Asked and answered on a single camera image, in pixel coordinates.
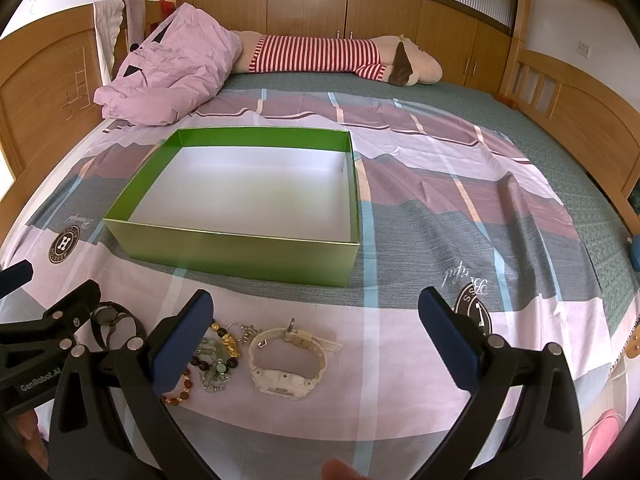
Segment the person's left hand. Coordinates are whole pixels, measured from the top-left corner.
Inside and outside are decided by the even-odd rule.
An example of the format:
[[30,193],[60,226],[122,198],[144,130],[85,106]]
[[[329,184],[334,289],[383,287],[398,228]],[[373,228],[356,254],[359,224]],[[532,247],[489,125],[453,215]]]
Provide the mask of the person's left hand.
[[38,415],[34,410],[27,411],[11,420],[12,427],[20,435],[26,452],[44,471],[49,470],[49,454],[39,431]]

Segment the person's right hand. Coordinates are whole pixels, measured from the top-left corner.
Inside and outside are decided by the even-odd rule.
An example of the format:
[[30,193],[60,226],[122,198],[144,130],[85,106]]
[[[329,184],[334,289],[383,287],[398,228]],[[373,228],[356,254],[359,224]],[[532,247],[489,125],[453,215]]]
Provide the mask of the person's right hand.
[[322,480],[371,480],[338,458],[330,458],[321,467]]

